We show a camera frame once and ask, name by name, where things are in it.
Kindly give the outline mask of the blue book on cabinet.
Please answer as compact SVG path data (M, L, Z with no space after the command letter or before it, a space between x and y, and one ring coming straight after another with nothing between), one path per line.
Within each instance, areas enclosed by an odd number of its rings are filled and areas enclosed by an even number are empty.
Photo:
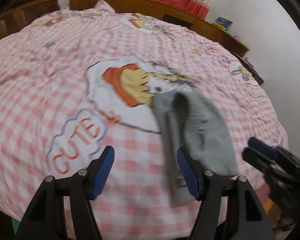
M232 26L233 22L230 20L227 20L226 18L219 17L215 21L213 21L211 24L220 30L227 31Z

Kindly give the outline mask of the dark wooden headboard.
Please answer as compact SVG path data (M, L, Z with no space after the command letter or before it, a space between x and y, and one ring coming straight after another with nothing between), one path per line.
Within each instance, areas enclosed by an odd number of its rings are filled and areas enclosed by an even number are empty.
M0 15L0 39L21 31L35 19L59 9L58 0L13 0Z

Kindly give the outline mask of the pink checkered cartoon bedsheet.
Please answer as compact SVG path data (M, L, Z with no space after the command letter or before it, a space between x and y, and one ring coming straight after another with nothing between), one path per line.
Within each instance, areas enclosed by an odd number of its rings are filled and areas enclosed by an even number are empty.
M187 236L199 204L171 193L151 100L200 92L221 113L240 174L250 137L288 147L262 87L220 44L142 14L118 14L104 0L59 10L0 40L0 211L21 220L48 175L86 167L110 145L115 161L92 202L104 239Z

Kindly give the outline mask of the long wooden low cabinet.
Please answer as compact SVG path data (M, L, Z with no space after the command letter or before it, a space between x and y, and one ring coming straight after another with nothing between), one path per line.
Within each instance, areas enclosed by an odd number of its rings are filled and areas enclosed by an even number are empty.
M193 14L189 14L175 7L165 5L151 0L105 0L114 8L117 13L139 12L143 15L152 16L159 20L181 25L197 34L206 37L214 42L218 42L225 49L230 51L247 70L249 70L259 85L264 83L264 80L259 76L256 70L251 67L244 57L249 51L249 48L235 39L226 31L220 30L211 23L202 20ZM70 9L85 10L93 8L98 0L70 0Z

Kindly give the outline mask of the grey sweatpants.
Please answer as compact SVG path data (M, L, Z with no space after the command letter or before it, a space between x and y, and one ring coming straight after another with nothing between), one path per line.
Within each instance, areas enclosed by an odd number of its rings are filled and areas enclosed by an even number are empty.
M155 94L153 113L164 145L172 204L183 205L192 199L177 164L177 150L182 146L203 168L219 176L239 174L227 125L209 99L177 90Z

